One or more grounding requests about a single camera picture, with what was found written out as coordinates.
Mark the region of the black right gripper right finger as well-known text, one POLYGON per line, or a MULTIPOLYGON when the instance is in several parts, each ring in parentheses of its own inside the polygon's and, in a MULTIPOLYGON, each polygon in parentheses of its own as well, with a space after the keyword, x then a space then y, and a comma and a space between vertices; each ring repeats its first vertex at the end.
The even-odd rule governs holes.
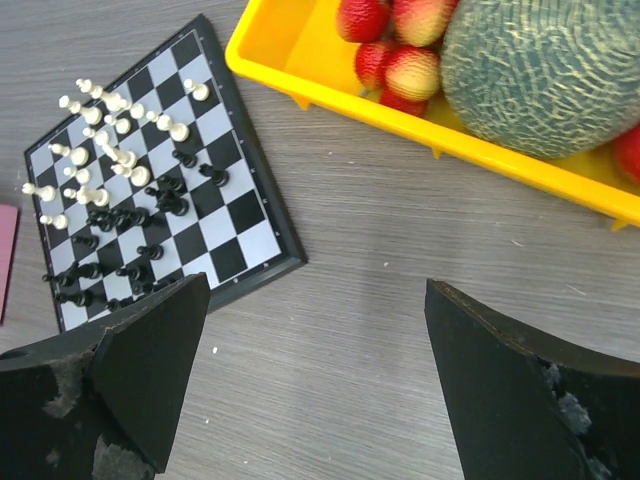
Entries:
POLYGON ((427 283, 427 330, 464 477, 589 478, 537 359, 508 346, 466 299, 427 283))

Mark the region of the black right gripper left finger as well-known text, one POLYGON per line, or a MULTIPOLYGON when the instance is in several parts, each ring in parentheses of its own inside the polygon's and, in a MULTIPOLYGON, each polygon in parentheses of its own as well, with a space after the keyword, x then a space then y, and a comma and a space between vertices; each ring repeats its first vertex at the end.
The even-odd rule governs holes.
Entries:
POLYGON ((166 471, 209 305, 191 274, 108 317, 88 379, 143 459, 166 471))

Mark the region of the white chess pawn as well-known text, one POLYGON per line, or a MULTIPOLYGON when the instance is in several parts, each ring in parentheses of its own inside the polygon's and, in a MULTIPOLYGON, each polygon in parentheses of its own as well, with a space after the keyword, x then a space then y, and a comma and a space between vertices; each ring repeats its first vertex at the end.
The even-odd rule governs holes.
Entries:
POLYGON ((205 83, 198 83, 193 79, 185 79, 183 86, 195 101, 203 102, 210 96, 210 89, 205 83))

